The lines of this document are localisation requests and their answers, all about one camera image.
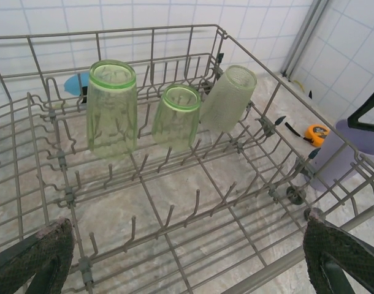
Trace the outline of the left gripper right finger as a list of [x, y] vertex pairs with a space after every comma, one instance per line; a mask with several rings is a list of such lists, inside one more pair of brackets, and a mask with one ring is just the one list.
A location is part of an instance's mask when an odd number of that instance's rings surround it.
[[303, 250], [316, 293], [354, 293], [349, 274], [374, 293], [374, 247], [325, 220], [319, 208], [304, 211]]

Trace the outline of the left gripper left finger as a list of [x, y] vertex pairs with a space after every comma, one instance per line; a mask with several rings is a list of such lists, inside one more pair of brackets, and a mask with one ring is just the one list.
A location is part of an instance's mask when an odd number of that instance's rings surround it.
[[73, 251], [72, 224], [60, 217], [0, 253], [0, 293], [15, 293], [29, 280], [26, 293], [61, 293]]

